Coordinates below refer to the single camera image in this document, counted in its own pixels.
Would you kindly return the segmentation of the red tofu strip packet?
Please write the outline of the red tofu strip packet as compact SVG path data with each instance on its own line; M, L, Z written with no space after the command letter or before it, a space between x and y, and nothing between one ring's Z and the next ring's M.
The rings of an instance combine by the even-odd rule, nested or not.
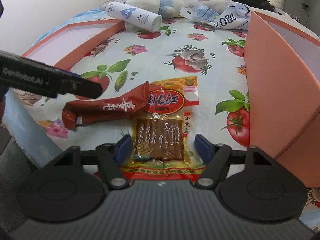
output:
M145 112L133 122L133 151L121 166L130 180L195 181L205 168L190 146L194 108L199 106L196 76L150 83Z

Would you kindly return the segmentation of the dark red stick packet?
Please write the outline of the dark red stick packet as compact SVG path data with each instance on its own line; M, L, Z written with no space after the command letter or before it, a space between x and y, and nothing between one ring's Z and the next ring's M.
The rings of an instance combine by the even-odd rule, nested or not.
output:
M149 83L145 82L129 92L97 101L74 100L65 104L62 122L67 129L76 129L101 121L134 119L146 109L149 100Z

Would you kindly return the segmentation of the pink box lid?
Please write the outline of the pink box lid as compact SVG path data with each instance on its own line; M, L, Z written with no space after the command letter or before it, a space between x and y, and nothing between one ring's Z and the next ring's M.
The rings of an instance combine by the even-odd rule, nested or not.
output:
M87 53L124 28L125 22L115 19L68 24L37 42L22 56L69 70Z

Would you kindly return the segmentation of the blue bed sheet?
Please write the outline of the blue bed sheet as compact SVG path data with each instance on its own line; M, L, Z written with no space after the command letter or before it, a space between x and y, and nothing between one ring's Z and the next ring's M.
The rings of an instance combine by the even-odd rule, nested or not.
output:
M43 103L46 103L43 97L16 89L9 89L5 95L3 124L36 167L43 167L62 152L28 112L34 109L39 117Z

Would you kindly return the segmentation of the floral tablecloth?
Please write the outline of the floral tablecloth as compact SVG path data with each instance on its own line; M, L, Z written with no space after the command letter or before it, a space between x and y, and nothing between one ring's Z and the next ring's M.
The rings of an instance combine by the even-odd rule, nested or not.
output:
M100 81L104 98L123 95L138 85L176 77L196 76L199 106L194 108L194 138L202 134L213 143L242 150L249 145L249 93L244 61L245 31L215 29L186 19L166 20L154 34L127 28L79 61L72 71ZM62 151L77 145L98 145L132 136L127 119L80 125L71 130L62 122L72 95L46 98L40 116L28 112Z

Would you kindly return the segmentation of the pink open gift box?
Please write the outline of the pink open gift box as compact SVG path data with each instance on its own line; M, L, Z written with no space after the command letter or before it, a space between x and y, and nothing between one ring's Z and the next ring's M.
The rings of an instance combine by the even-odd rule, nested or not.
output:
M254 11L245 44L250 143L319 187L319 38Z

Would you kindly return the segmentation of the white spray bottle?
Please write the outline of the white spray bottle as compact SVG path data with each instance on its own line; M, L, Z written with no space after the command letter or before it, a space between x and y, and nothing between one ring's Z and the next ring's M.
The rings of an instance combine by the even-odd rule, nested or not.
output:
M163 21L161 15L120 2L108 3L105 11L112 18L152 33L159 31Z

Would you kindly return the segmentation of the crumpled white race bib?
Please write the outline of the crumpled white race bib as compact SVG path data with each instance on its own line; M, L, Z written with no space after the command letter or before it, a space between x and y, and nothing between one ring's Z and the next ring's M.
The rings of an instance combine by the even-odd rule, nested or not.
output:
M213 22L215 29L248 30L251 11L247 5L235 3L228 6Z

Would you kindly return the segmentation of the clear blue plastic bag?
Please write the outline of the clear blue plastic bag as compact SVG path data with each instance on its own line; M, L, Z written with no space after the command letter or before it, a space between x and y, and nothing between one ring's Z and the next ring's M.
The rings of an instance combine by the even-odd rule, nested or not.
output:
M213 23L220 15L197 0L184 0L180 16L194 22Z

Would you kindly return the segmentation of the white blue plush toy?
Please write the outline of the white blue plush toy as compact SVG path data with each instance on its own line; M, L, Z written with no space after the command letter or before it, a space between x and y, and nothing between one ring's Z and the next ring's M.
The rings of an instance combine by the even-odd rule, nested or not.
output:
M144 9L158 15L163 19L177 18L180 15L183 0L127 0L127 5Z

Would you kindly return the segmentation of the grey wardrobe cabinet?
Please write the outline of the grey wardrobe cabinet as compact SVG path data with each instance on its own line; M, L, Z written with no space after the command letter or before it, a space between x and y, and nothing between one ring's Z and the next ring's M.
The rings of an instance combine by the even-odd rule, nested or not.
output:
M319 35L319 0L285 0L284 11Z

